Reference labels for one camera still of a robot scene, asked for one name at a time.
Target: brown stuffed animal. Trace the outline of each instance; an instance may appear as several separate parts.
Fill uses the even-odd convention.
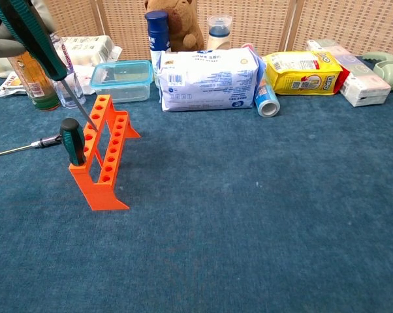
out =
[[[204,49],[204,38],[198,25],[193,0],[146,0],[147,12],[163,10],[168,13],[170,47],[173,52]]]

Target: yellow package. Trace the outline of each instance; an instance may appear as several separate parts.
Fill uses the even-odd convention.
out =
[[[333,95],[347,77],[328,52],[277,52],[263,59],[272,87],[281,95]]]

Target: screwdriver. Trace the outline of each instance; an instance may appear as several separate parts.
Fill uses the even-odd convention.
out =
[[[41,138],[40,140],[37,140],[35,142],[32,142],[29,145],[25,145],[20,148],[15,148],[15,149],[0,152],[0,156],[1,155],[9,155],[10,153],[23,151],[23,150],[27,150],[27,149],[32,149],[32,148],[35,148],[35,149],[46,148],[46,147],[50,147],[52,145],[59,145],[60,143],[61,143],[61,136],[60,136],[60,134],[58,134],[58,135],[54,135],[54,136],[47,137],[47,138]]]
[[[54,49],[46,26],[31,0],[0,0],[0,19],[12,36],[41,64],[47,77],[61,81],[86,120],[95,131],[98,131],[85,108],[67,85],[67,67]]]
[[[82,127],[75,119],[64,119],[60,125],[60,136],[63,145],[69,153],[69,160],[75,166],[85,163],[85,136]]]

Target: woven screen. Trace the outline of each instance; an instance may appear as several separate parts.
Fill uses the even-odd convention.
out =
[[[102,35],[89,0],[46,0],[60,36]]]
[[[261,55],[276,52],[289,3],[289,0],[198,0],[198,20],[205,43],[208,39],[207,18],[215,14],[229,14],[233,17],[233,48],[251,42]]]
[[[314,38],[333,39],[357,55],[393,53],[393,0],[305,0],[293,49]]]
[[[105,0],[102,2],[109,34],[123,48],[119,59],[150,59],[144,0]]]

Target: green screwdriver handle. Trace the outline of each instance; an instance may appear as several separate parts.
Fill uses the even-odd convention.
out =
[[[82,127],[75,119],[64,119],[60,125],[61,142],[69,153],[69,160],[75,166],[85,163],[85,136]]]
[[[56,81],[66,78],[67,67],[55,51],[46,26],[30,0],[0,0],[0,19],[41,64],[49,78]]]

